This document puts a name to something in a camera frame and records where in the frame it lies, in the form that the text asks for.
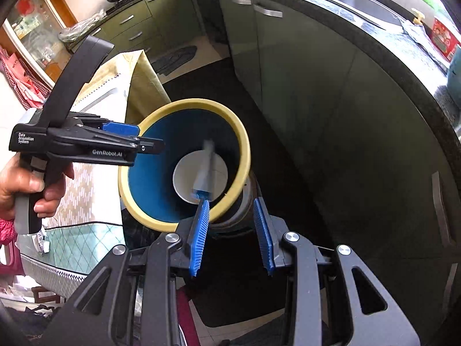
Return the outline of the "person's left hand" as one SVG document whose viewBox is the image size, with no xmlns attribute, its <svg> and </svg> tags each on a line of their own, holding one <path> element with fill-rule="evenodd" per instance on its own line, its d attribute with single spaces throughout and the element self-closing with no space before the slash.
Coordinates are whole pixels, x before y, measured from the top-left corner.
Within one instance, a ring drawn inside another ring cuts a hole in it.
<svg viewBox="0 0 461 346">
<path fill-rule="evenodd" d="M 33 194 L 42 191 L 44 194 L 34 205 L 34 211 L 40 217 L 54 216 L 66 193 L 67 177 L 74 178 L 72 163 L 64 169 L 56 183 L 45 186 L 42 179 L 20 166 L 20 154 L 16 153 L 1 171 L 1 218 L 7 221 L 15 219 L 16 193 Z"/>
</svg>

